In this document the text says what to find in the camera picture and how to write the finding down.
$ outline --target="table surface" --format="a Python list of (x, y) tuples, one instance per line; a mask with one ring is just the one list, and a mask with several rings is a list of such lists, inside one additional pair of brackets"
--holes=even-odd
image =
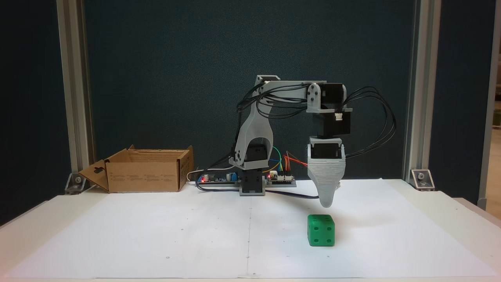
[[(454, 200), (442, 192), (419, 192), (402, 180), (385, 180), (428, 218), (454, 237), (463, 247), (480, 258), (497, 273), (501, 273), (500, 223), (489, 218), (480, 209), (461, 200)], [(30, 212), (0, 228), (0, 281), (46, 282), (53, 279), (6, 278), (5, 274), (45, 242), (61, 232), (84, 212), (107, 196), (100, 188), (93, 188), (76, 196), (57, 196)], [(58, 281), (82, 281), (58, 279)], [(110, 279), (93, 279), (101, 281)], [(152, 279), (113, 279), (113, 281), (151, 281)], [(191, 281), (198, 279), (155, 279), (155, 281)], [(242, 281), (242, 278), (226, 279)], [(312, 279), (281, 279), (281, 281), (311, 281)], [(501, 276), (488, 277), (437, 277), (437, 278), (333, 278), (322, 281), (403, 281), (403, 282), (450, 282), (450, 281), (501, 281)]]

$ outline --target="cable bundle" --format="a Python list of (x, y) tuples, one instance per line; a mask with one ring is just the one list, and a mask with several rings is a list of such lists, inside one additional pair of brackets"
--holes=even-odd
[[(383, 96), (381, 96), (381, 94), (379, 94), (379, 91), (374, 86), (366, 86), (366, 87), (362, 87), (362, 88), (359, 88), (359, 89), (353, 91), (350, 95), (348, 95), (348, 97), (346, 97), (346, 100), (343, 102), (343, 105), (341, 107), (339, 107), (336, 110), (336, 112), (341, 112), (343, 106), (348, 104), (349, 102), (353, 102), (353, 101), (364, 99), (364, 98), (376, 99), (381, 103), (381, 105), (383, 106), (383, 111), (384, 111), (384, 115), (385, 115), (384, 127), (383, 127), (383, 130), (381, 131), (381, 133), (379, 134), (379, 136), (376, 138), (376, 140), (372, 144), (365, 147), (364, 149), (347, 154), (346, 155), (347, 159), (352, 158), (352, 157), (356, 157), (356, 156), (359, 156), (361, 154), (365, 154), (367, 152), (370, 152), (374, 149), (377, 149), (377, 148), (383, 146), (384, 144), (386, 144), (388, 141), (390, 141), (390, 139), (392, 139), (393, 136), (395, 135), (395, 131), (396, 131), (396, 127), (397, 127), (397, 121), (395, 118), (395, 114), (391, 110), (388, 102), (386, 102), (386, 100), (383, 98)], [(387, 131), (386, 127), (388, 125), (388, 111), (391, 114), (392, 125), (391, 125), (391, 128)]]
[[(238, 103), (236, 106), (237, 112), (241, 114), (243, 110), (248, 108), (249, 106), (252, 105), (252, 103), (256, 103), (256, 109), (258, 110), (258, 113), (261, 116), (264, 116), (265, 118), (269, 119), (284, 119), (284, 118), (289, 118), (292, 116), (295, 116), (302, 111), (304, 111), (307, 107), (302, 106), (302, 107), (294, 107), (294, 106), (278, 106), (278, 105), (273, 105), (271, 104), (268, 100), (273, 101), (273, 102), (278, 102), (278, 103), (286, 103), (286, 104), (304, 104), (307, 102), (305, 98), (284, 98), (284, 97), (279, 97), (276, 95), (273, 95), (273, 93), (276, 92), (281, 92), (281, 91), (291, 91), (291, 90), (299, 90), (299, 89), (304, 89), (308, 88), (310, 86), (310, 83), (304, 83), (304, 84), (296, 84), (296, 85), (286, 85), (286, 86), (279, 86), (275, 87), (269, 90), (264, 91), (263, 93), (256, 95), (254, 97), (250, 97), (254, 91), (257, 89), (261, 88), (264, 85), (264, 83), (260, 83), (256, 86), (254, 86), (247, 94), (243, 97), (242, 101)], [(263, 112), (260, 108), (259, 105), (266, 105), (266, 106), (272, 106), (275, 108), (288, 108), (288, 109), (295, 109), (292, 112), (288, 113), (265, 113)]]

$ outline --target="3d printed robot arm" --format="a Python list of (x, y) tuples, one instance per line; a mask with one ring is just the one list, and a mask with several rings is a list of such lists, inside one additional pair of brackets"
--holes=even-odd
[(330, 207), (346, 166), (344, 146), (338, 138), (350, 133), (351, 109), (343, 106), (345, 86), (326, 81), (281, 81), (275, 75), (258, 75), (255, 85), (260, 87), (251, 95), (255, 99), (250, 115), (240, 127), (229, 159), (230, 164), (242, 169), (241, 194), (265, 192), (260, 175), (261, 169), (268, 167), (273, 148), (269, 123), (273, 104), (300, 100), (306, 101), (306, 112), (313, 114), (317, 126), (317, 136), (311, 136), (307, 146), (308, 176), (317, 187), (322, 206)]

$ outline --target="green die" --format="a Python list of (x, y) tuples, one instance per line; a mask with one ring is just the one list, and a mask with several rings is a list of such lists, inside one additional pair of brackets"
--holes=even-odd
[(311, 246), (334, 246), (334, 220), (327, 214), (308, 216), (308, 241)]

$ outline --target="open cardboard box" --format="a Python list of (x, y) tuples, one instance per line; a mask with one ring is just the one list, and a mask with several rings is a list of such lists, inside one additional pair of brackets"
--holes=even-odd
[(193, 147), (186, 150), (136, 150), (132, 145), (80, 171), (109, 193), (177, 192), (193, 171)]

